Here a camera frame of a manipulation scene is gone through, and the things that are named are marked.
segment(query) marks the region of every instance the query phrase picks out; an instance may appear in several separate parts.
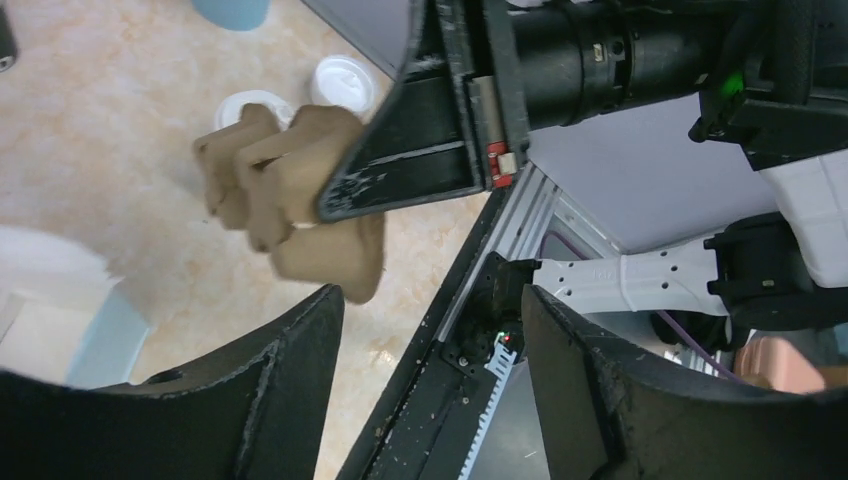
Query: green light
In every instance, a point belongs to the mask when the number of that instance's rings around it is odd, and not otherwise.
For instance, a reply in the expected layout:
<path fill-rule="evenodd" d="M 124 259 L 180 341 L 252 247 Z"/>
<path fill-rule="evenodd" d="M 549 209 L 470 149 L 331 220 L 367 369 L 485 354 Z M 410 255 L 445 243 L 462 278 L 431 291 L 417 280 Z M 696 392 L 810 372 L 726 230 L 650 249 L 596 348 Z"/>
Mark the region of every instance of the green light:
<path fill-rule="evenodd" d="M 731 74 L 721 87 L 721 93 L 725 97 L 732 97 L 742 90 L 745 90 L 745 77 L 742 72 Z"/>

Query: marble countertop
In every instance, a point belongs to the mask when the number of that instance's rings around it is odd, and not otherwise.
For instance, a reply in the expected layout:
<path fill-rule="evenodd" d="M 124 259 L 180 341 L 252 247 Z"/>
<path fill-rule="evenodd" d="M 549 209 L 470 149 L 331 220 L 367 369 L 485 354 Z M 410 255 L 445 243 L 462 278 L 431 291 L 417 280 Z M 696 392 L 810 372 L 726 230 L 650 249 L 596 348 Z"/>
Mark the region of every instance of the marble countertop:
<path fill-rule="evenodd" d="M 110 259 L 153 327 L 134 381 L 256 329 L 317 288 L 276 279 L 243 232 L 208 217 L 190 145 L 226 96 L 264 89 L 298 106 L 322 57 L 359 57 L 327 24 L 298 0 L 272 1 L 248 33 L 215 27 L 188 0 L 6 7 L 21 56 L 0 74 L 0 223 Z M 380 290 L 347 307 L 316 478 L 335 477 L 484 202 L 389 215 Z"/>

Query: purple cable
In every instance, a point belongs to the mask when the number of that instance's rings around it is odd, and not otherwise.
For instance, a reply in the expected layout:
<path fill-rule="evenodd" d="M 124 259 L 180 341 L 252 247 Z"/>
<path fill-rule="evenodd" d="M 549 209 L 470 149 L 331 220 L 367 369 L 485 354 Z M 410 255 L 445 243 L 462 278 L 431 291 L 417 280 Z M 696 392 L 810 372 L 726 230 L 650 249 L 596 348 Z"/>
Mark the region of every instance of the purple cable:
<path fill-rule="evenodd" d="M 565 236 L 563 236 L 561 233 L 555 232 L 553 230 L 548 230 L 547 232 L 545 232 L 545 235 L 542 236 L 542 243 L 539 246 L 539 255 L 538 255 L 539 258 L 542 258 L 542 255 L 545 251 L 545 245 L 547 245 L 548 239 L 550 239 L 551 237 L 556 238 L 567 249 L 571 250 L 574 253 L 574 255 L 577 256 L 578 259 L 587 260 L 589 258 L 589 257 L 583 255 L 582 253 L 580 253 L 580 251 L 577 250 L 577 248 L 574 246 L 574 244 L 572 244 L 570 241 L 568 241 L 568 239 L 565 238 Z M 705 362 L 709 363 L 711 367 L 715 368 L 718 373 L 720 373 L 722 376 L 724 376 L 725 378 L 727 378 L 728 380 L 730 380 L 732 382 L 736 382 L 736 383 L 739 383 L 741 385 L 747 385 L 747 383 L 744 380 L 742 380 L 741 378 L 736 376 L 736 374 L 731 372 L 724 365 L 718 363 L 718 361 L 715 358 L 713 358 L 712 355 L 707 353 L 707 351 L 704 350 L 704 348 L 701 347 L 698 344 L 698 342 L 696 342 L 695 339 L 692 338 L 692 336 L 689 335 L 688 332 L 686 332 L 686 329 L 683 328 L 679 323 L 677 323 L 677 320 L 672 318 L 672 316 L 669 315 L 668 312 L 666 312 L 665 310 L 658 310 L 656 313 L 657 313 L 657 315 L 660 316 L 660 318 L 662 318 L 665 321 L 665 323 L 668 324 L 669 327 L 671 327 L 672 330 L 674 330 L 675 333 L 677 333 L 677 335 L 686 343 L 687 346 L 689 346 L 689 348 L 694 350 L 695 353 L 697 353 L 701 358 L 703 358 Z"/>

